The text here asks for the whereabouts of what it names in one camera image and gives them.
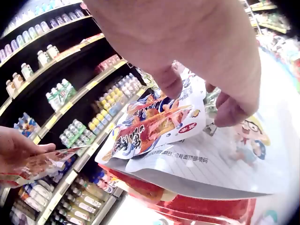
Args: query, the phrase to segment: snack bag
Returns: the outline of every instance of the snack bag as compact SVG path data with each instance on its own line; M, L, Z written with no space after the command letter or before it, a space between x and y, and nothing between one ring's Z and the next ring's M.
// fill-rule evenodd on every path
M206 121L205 84L193 75L184 77L178 99L157 90L129 104L95 160L105 164L111 157L130 159L200 133Z
M33 183L35 180L61 170L60 165L86 147L88 146L62 149L29 157L18 168L11 167L7 172L0 173L0 182L13 188Z

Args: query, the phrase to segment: hand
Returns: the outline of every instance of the hand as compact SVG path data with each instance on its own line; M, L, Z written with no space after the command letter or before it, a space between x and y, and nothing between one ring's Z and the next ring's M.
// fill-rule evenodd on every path
M30 156L55 150L55 144L36 145L17 129L0 126L0 172L23 165Z
M260 58L238 0L85 0L113 48L151 74L171 98L182 90L174 59L219 87L215 124L232 126L258 108Z

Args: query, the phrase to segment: glasses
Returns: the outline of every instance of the glasses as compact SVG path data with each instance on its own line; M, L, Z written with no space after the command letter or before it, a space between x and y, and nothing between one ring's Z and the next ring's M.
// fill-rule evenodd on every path
M243 122L241 122L242 125L246 124L248 125L248 127L254 131L254 132L258 132L260 131L260 129L258 128L257 125L255 125L253 122L250 122L250 121L247 121L247 120L244 120Z

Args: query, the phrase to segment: cartoon boy with glasses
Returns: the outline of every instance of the cartoon boy with glasses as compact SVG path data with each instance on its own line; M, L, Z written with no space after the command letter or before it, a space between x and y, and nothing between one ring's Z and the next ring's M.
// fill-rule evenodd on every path
M257 158L264 160L265 145L270 145L268 136L264 133L260 122L253 116L234 126L236 131L236 151L230 156L234 160L243 160L253 167Z

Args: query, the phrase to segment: yellow price label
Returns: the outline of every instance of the yellow price label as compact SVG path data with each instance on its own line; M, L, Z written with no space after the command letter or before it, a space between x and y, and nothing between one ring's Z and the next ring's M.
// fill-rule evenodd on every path
M29 82L25 81L25 83L18 89L18 92L21 93L27 86L29 85Z
M72 102L68 102L64 105L64 107L61 108L60 113L64 115L71 107L73 106Z
M96 86L98 84L98 81L92 81L90 82L87 86L86 89L91 90L94 86Z
M120 68L121 66L123 66L125 63L126 63L126 62L121 61L121 62L119 62L117 65L115 65L114 68L115 68L115 69L118 69L118 68Z
M34 139L33 142L37 145L41 141L41 138L37 135Z
M144 92L145 92L145 90L141 89L141 90L139 90L139 92L136 95L141 97Z
M73 180L75 179L75 177L77 177L77 173L72 170L71 173L68 175L68 177L66 178L66 182L68 184L72 184Z
M46 123L45 127L50 130L51 127L53 126L53 124L56 122L57 117L56 115L52 116L52 118L48 121L48 123Z
M89 156L92 156L98 147L99 147L99 145L97 143L93 143L92 146L86 151L86 153Z
M114 128L115 124L114 123L110 123L107 128L105 129L106 133L110 133L112 131L112 129Z

